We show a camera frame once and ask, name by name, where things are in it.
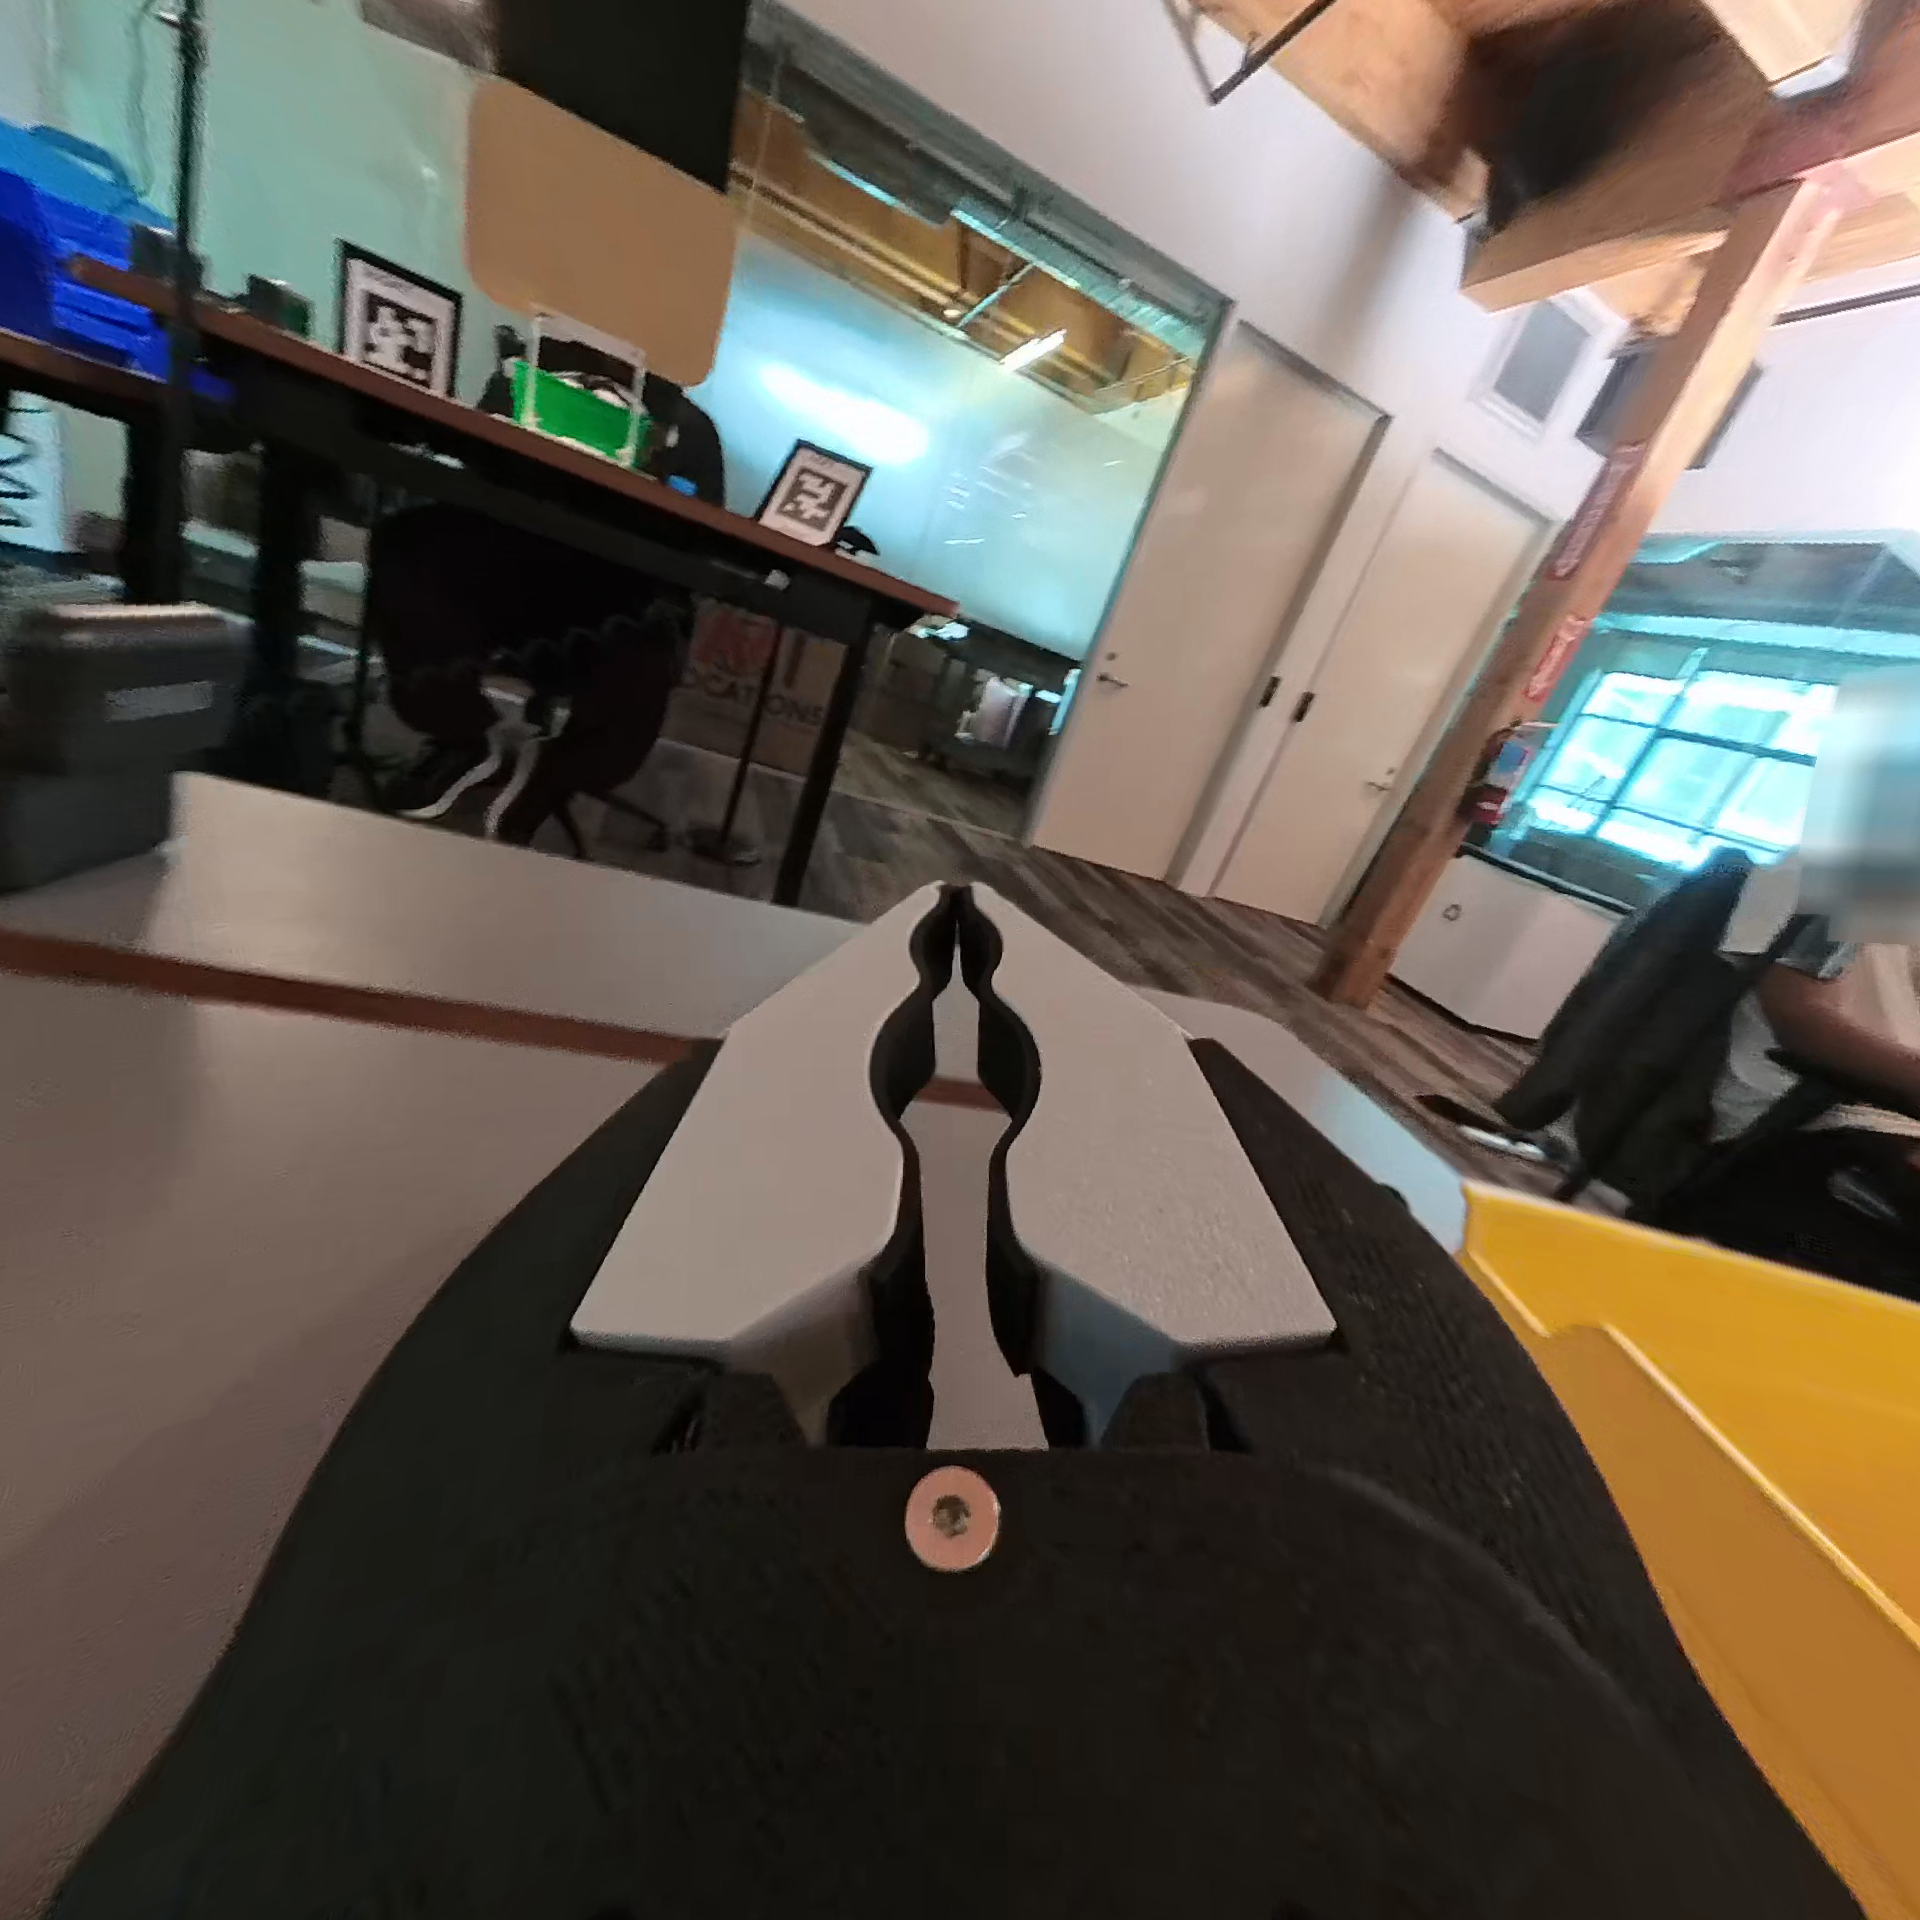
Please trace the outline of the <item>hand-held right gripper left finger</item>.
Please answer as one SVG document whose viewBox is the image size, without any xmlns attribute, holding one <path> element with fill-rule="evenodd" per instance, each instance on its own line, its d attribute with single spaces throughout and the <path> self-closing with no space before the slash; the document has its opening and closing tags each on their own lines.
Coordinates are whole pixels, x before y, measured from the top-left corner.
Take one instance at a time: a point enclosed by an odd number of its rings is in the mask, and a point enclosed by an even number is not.
<svg viewBox="0 0 1920 1920">
<path fill-rule="evenodd" d="M 586 1286 L 579 1345 L 766 1376 L 805 1439 L 932 1439 L 920 1150 L 958 896 L 924 886 L 740 1016 Z"/>
</svg>

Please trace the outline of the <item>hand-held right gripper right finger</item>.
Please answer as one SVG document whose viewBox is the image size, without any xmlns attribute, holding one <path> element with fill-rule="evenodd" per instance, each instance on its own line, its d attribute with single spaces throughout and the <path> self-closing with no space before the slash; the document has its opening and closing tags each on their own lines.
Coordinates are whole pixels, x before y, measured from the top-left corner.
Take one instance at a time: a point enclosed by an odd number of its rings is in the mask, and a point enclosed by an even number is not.
<svg viewBox="0 0 1920 1920">
<path fill-rule="evenodd" d="M 959 891 L 990 1160 L 997 1345 L 1051 1447 L 1098 1447 L 1152 1376 L 1320 1354 L 1309 1276 L 1195 1041 L 990 886 Z"/>
</svg>

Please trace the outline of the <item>yellow plastic bin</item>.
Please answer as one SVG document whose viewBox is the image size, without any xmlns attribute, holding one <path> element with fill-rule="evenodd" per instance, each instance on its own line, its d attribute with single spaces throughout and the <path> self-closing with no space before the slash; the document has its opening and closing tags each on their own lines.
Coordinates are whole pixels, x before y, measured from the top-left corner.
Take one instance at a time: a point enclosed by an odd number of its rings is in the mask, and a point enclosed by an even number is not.
<svg viewBox="0 0 1920 1920">
<path fill-rule="evenodd" d="M 1918 1305 L 1501 1187 L 1459 1265 L 1869 1916 L 1918 1916 Z"/>
</svg>

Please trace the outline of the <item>white low cabinet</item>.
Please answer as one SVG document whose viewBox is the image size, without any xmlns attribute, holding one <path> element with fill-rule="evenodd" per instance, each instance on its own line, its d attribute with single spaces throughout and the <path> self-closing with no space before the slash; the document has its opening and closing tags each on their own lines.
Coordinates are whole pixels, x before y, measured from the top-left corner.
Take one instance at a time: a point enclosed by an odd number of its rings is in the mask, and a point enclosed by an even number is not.
<svg viewBox="0 0 1920 1920">
<path fill-rule="evenodd" d="M 1458 852 L 1392 978 L 1472 1031 L 1535 1043 L 1624 916 L 1504 861 Z"/>
</svg>

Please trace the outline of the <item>black chair with jacket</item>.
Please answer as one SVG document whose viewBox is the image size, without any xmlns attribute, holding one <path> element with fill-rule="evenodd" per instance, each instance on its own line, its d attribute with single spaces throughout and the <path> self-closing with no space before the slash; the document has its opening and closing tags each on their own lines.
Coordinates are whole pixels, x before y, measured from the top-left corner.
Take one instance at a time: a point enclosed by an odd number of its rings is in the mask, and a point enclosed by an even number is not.
<svg viewBox="0 0 1920 1920">
<path fill-rule="evenodd" d="M 1835 949 L 1882 949 L 1918 998 L 1918 947 L 1838 943 L 1794 861 L 1723 851 L 1616 926 L 1495 1112 L 1571 1130 L 1562 1200 L 1610 1187 L 1635 1225 L 1918 1303 L 1918 1127 L 1779 1067 L 1760 1020 L 1770 962 Z"/>
</svg>

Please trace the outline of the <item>black office chair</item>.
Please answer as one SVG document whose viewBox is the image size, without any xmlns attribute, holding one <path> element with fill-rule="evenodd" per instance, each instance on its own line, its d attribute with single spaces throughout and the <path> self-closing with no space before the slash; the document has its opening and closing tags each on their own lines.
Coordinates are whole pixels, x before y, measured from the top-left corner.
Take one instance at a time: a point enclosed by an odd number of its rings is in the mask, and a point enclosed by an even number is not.
<svg viewBox="0 0 1920 1920">
<path fill-rule="evenodd" d="M 406 821 L 491 792 L 486 835 L 531 845 L 650 757 L 692 650 L 696 600 L 623 563 L 454 505 L 373 525 L 363 636 L 417 737 L 392 781 Z"/>
</svg>

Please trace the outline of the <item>gridded window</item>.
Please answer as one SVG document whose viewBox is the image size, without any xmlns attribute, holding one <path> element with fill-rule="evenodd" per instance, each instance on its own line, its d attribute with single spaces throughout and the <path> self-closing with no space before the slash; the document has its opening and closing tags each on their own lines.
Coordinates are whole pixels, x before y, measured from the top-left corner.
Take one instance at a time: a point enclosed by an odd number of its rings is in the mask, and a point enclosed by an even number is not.
<svg viewBox="0 0 1920 1920">
<path fill-rule="evenodd" d="M 1691 871 L 1802 840 L 1835 685 L 1706 668 L 1593 672 L 1524 795 L 1528 844 L 1581 844 Z"/>
</svg>

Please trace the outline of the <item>dark-framed wooden desk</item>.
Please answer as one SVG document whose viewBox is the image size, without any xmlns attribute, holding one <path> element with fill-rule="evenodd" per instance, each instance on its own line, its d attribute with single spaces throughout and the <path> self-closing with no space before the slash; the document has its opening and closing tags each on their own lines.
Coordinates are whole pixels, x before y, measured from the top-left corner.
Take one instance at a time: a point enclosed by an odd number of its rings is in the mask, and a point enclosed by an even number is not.
<svg viewBox="0 0 1920 1920">
<path fill-rule="evenodd" d="M 241 761 L 247 781 L 296 786 L 303 563 L 314 547 L 324 483 L 363 476 L 407 495 L 482 510 L 602 563 L 637 568 L 696 595 L 768 613 L 779 628 L 843 645 L 846 657 L 773 878 L 778 906 L 804 906 L 876 636 L 903 631 L 920 618 L 958 618 L 958 600 L 892 577 L 872 563 L 805 547 L 454 397 L 369 372 L 222 303 L 194 299 L 190 321 L 178 324 L 178 284 L 132 276 L 84 254 L 70 254 L 59 276 L 171 321 L 171 342 L 184 348 L 181 362 L 237 385 L 222 428 L 260 454 L 253 657 L 241 721 L 227 731 L 227 757 Z"/>
</svg>

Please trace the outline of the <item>black-framed fiducial marker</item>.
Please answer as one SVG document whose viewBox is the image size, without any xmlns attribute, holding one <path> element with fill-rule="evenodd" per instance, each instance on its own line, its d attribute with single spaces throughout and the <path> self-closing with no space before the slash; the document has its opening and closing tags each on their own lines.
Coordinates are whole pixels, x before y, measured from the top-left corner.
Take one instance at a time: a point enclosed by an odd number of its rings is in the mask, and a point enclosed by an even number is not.
<svg viewBox="0 0 1920 1920">
<path fill-rule="evenodd" d="M 876 466 L 818 440 L 796 440 L 756 506 L 756 525 L 815 552 L 843 552 Z"/>
<path fill-rule="evenodd" d="M 421 392 L 457 397 L 464 296 L 349 240 L 335 244 L 335 352 Z"/>
</svg>

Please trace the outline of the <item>green plastic bin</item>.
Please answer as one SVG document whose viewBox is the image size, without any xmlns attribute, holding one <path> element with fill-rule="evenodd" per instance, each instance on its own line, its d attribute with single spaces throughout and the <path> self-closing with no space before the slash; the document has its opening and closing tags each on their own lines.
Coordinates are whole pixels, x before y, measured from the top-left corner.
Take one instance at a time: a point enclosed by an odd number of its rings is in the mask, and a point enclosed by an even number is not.
<svg viewBox="0 0 1920 1920">
<path fill-rule="evenodd" d="M 522 356 L 506 362 L 508 419 L 616 466 L 649 466 L 654 419 L 632 385 L 602 375 L 547 372 Z"/>
</svg>

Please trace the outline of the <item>dark hard case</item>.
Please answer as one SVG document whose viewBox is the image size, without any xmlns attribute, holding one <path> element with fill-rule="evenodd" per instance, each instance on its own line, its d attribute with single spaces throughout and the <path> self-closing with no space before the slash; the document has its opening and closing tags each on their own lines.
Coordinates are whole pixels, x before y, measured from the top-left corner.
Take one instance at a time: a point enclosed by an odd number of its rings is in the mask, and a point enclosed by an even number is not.
<svg viewBox="0 0 1920 1920">
<path fill-rule="evenodd" d="M 252 627 L 204 602 L 38 602 L 3 636 L 3 896 L 144 858 L 231 731 Z"/>
</svg>

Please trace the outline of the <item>plain brown rounded board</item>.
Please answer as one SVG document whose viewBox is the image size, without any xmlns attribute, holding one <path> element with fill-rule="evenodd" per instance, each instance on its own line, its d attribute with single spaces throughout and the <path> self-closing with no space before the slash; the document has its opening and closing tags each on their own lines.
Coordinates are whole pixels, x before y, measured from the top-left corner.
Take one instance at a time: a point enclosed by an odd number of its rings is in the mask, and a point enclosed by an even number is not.
<svg viewBox="0 0 1920 1920">
<path fill-rule="evenodd" d="M 724 330 L 740 206 L 537 92 L 468 101 L 464 269 L 496 304 L 573 321 L 704 385 Z"/>
</svg>

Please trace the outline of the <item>black monitor panel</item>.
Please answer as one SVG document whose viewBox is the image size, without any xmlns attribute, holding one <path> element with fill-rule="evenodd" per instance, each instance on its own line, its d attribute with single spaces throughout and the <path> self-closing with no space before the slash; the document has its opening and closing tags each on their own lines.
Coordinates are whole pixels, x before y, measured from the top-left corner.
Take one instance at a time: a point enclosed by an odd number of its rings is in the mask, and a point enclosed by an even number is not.
<svg viewBox="0 0 1920 1920">
<path fill-rule="evenodd" d="M 495 75 L 730 189 L 750 5 L 491 5 Z"/>
</svg>

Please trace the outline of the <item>black tripod pole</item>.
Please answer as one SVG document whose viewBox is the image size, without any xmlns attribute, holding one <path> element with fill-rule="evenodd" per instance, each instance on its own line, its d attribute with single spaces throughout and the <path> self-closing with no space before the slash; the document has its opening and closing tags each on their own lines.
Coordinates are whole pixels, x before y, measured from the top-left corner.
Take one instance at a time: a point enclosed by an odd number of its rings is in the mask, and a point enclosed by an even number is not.
<svg viewBox="0 0 1920 1920">
<path fill-rule="evenodd" d="M 199 159 L 204 159 L 204 78 L 208 78 L 208 5 L 178 5 L 181 83 L 178 83 L 178 215 L 172 272 L 167 304 L 167 405 L 154 440 L 151 499 L 151 600 L 184 600 L 184 524 L 187 524 L 187 449 L 194 434 L 194 363 L 199 363 Z"/>
</svg>

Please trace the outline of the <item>wooden support post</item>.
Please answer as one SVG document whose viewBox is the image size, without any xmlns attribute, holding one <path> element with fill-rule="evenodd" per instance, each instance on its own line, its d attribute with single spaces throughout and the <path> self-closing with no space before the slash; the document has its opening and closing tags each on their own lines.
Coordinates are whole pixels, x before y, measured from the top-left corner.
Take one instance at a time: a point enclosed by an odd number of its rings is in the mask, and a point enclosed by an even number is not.
<svg viewBox="0 0 1920 1920">
<path fill-rule="evenodd" d="M 1631 560 L 1735 397 L 1764 335 L 1857 202 L 1842 162 L 1779 179 L 1733 215 L 1683 326 L 1656 345 L 1585 499 L 1528 585 L 1496 649 L 1435 743 L 1358 893 L 1331 924 L 1314 998 L 1367 1009 L 1469 830 L 1469 792 L 1532 721 Z"/>
</svg>

